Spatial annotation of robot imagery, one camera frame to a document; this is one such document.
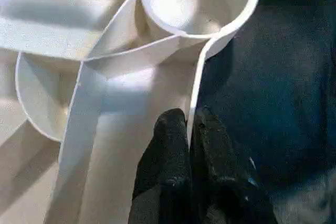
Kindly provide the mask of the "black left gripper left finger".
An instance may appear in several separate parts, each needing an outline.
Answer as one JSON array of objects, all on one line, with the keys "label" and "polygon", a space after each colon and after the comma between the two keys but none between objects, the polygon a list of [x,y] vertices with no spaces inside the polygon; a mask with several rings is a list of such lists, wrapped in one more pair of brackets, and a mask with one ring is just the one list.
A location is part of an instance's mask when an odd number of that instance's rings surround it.
[{"label": "black left gripper left finger", "polygon": [[132,223],[192,222],[190,155],[181,109],[157,118],[136,171]]}]

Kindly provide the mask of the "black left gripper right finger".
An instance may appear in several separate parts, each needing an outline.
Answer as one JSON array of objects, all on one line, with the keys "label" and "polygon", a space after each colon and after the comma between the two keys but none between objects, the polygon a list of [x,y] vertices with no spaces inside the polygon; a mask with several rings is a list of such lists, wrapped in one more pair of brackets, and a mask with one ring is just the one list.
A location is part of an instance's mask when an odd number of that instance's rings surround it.
[{"label": "black left gripper right finger", "polygon": [[191,165],[197,223],[277,223],[253,160],[208,107],[195,113]]}]

